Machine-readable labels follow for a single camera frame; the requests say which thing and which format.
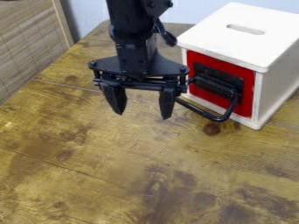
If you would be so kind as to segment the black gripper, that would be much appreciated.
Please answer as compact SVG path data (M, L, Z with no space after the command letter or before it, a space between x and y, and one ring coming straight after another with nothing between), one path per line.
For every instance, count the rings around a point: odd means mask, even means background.
M122 115L126 107L125 88L129 88L162 90L158 96L161 118L165 120L172 116L176 95L186 92L186 66L157 53L146 73L122 72L117 56L91 60L87 68L93 71L93 84L102 89L106 102L118 115Z

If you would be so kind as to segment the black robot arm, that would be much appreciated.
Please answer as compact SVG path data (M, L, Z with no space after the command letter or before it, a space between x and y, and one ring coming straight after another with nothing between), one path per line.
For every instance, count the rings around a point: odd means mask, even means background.
M173 104L186 92L186 66L166 59L157 51L156 39L168 46L176 37L164 29L160 16L173 6L172 0L106 0L107 34L115 45L115 56L91 60L93 84L102 91L117 114L126 107L126 90L156 91L161 118L172 116Z

